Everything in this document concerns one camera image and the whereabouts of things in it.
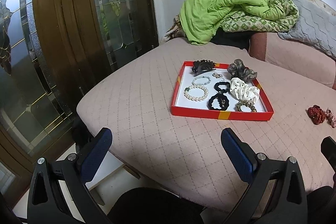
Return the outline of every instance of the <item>metal screw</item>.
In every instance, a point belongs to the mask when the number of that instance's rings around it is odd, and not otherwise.
[[[265,160],[265,159],[266,159],[266,155],[263,154],[263,153],[259,153],[259,154],[257,155],[257,157],[258,157],[259,160]]]
[[[44,158],[39,158],[39,159],[37,160],[37,163],[38,163],[38,164],[42,164],[42,163],[44,163],[44,161],[45,161]]]
[[[72,153],[68,156],[68,160],[74,160],[77,157],[77,154]]]
[[[296,163],[296,158],[294,158],[294,157],[289,157],[289,161],[290,161],[291,163],[295,164],[295,163]]]

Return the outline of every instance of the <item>black hair tie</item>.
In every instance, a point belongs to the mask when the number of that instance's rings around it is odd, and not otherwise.
[[[221,89],[219,87],[220,85],[225,85],[226,89]],[[230,82],[218,82],[218,83],[215,84],[214,89],[221,94],[227,93],[230,90]]]
[[[213,101],[217,99],[220,109],[214,108],[212,106]],[[216,95],[212,96],[208,102],[208,107],[210,110],[222,110],[225,111],[229,107],[229,99],[222,93],[217,93]]]

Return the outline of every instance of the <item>gray blanket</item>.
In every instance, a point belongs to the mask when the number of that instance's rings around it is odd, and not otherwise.
[[[292,1],[299,9],[299,20],[289,32],[278,32],[278,36],[301,41],[336,61],[336,17],[308,0]]]

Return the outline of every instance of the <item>green patterned quilt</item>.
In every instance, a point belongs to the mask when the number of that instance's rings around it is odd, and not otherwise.
[[[221,27],[225,32],[289,31],[299,18],[291,0],[185,0],[180,20],[194,45],[208,43]]]

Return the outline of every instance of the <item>pink quilted mattress cover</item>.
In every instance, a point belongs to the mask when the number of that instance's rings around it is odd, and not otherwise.
[[[274,115],[269,122],[175,117],[170,105],[184,61],[209,59],[230,64],[240,58],[258,72]],[[320,152],[336,129],[314,125],[306,114],[317,104],[336,112],[336,90],[272,64],[244,50],[208,43],[192,46],[175,38],[117,70],[80,101],[77,112],[96,135],[113,132],[110,152],[143,175],[181,197],[230,211],[243,194],[242,182],[221,146],[221,131],[230,127],[255,152],[271,159],[297,158],[306,190],[333,185],[334,172]],[[272,183],[258,208],[269,197]]]

